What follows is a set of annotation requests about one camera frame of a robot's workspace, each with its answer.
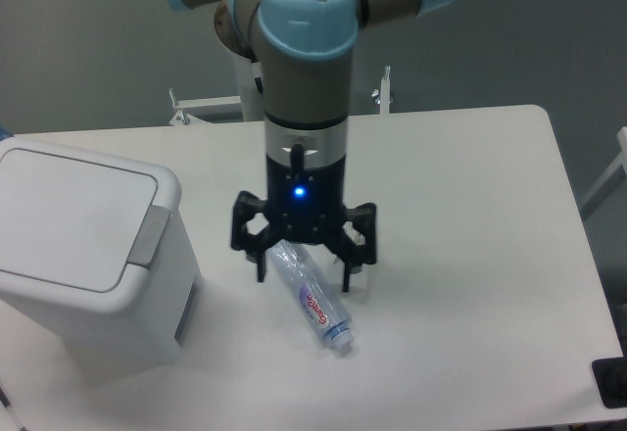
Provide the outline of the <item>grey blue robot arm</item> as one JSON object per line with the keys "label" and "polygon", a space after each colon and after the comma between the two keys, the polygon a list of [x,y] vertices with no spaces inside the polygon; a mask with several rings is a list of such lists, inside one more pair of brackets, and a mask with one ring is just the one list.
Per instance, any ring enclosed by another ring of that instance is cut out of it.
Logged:
{"label": "grey blue robot arm", "polygon": [[375,264],[375,206],[344,203],[354,47],[365,28],[454,0],[168,0],[183,10],[218,1],[261,64],[264,102],[267,196],[237,196],[231,247],[259,279],[282,240],[326,247],[346,275]]}

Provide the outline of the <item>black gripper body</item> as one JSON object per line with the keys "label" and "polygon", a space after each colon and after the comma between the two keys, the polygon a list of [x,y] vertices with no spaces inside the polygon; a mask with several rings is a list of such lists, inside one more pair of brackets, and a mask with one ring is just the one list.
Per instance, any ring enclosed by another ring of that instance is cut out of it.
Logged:
{"label": "black gripper body", "polygon": [[344,246],[347,209],[344,205],[344,158],[330,166],[294,173],[266,159],[267,200],[264,243],[281,239],[311,245]]}

